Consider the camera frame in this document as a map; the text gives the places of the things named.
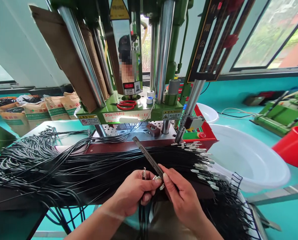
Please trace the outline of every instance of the tape roll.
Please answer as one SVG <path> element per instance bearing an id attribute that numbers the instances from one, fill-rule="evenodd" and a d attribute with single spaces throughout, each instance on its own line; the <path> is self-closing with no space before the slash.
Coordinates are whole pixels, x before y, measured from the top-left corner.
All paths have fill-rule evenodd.
<path id="1" fill-rule="evenodd" d="M 147 97 L 147 104 L 153 104 L 153 98 Z"/>
<path id="2" fill-rule="evenodd" d="M 147 91 L 147 97 L 151 97 L 151 95 L 152 95 L 153 97 L 155 97 L 155 92 L 152 91 L 152 90 Z"/>

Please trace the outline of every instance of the teal wall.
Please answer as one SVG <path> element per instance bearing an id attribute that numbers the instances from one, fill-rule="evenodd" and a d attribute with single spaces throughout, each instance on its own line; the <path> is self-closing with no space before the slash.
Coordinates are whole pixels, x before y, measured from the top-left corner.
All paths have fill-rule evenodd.
<path id="1" fill-rule="evenodd" d="M 298 77 L 211 82 L 208 89 L 200 95 L 198 102 L 220 111 L 227 107 L 242 105 L 242 101 L 249 94 L 261 91 L 286 91 L 293 87 L 298 87 Z"/>

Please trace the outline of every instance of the tool handle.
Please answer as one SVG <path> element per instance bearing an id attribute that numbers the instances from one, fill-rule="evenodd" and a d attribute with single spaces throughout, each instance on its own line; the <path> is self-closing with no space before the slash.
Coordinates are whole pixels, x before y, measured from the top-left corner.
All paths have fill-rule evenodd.
<path id="1" fill-rule="evenodd" d="M 141 150 L 141 152 L 143 153 L 143 155 L 146 157 L 146 159 L 149 161 L 149 163 L 151 164 L 151 166 L 154 168 L 154 170 L 156 171 L 156 173 L 160 176 L 160 178 L 163 180 L 163 171 L 161 170 L 161 168 L 158 166 L 158 164 L 156 163 L 156 161 L 154 161 L 154 159 L 151 157 L 151 155 L 148 153 L 148 151 L 144 148 L 144 146 L 141 144 L 140 140 L 137 137 L 134 137 L 132 139 L 135 144 L 138 146 L 138 148 Z"/>

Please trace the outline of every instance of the cardboard box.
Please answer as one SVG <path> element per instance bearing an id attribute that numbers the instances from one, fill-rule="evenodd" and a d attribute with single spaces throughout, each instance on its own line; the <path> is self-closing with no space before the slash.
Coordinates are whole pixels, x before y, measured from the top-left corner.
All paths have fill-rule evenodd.
<path id="1" fill-rule="evenodd" d="M 29 7 L 32 11 L 33 18 L 42 36 L 50 47 L 59 67 L 69 79 L 88 112 L 91 113 L 97 108 L 95 97 L 62 17 L 57 12 L 51 12 L 36 6 Z M 109 95 L 91 33 L 84 24 L 80 25 L 80 29 L 101 91 L 106 100 Z"/>

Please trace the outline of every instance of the white plastic basin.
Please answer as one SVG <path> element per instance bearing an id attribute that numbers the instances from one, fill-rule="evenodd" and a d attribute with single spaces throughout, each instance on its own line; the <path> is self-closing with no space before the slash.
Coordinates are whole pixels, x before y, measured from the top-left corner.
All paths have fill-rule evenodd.
<path id="1" fill-rule="evenodd" d="M 197 103 L 197 106 L 208 124 L 215 123 L 219 119 L 219 114 L 213 108 L 202 103 Z"/>
<path id="2" fill-rule="evenodd" d="M 242 176 L 242 191 L 259 192 L 289 181 L 287 164 L 263 142 L 228 126 L 211 124 L 210 127 L 219 140 L 208 151 L 216 162 L 213 168 L 228 177 L 234 172 Z"/>

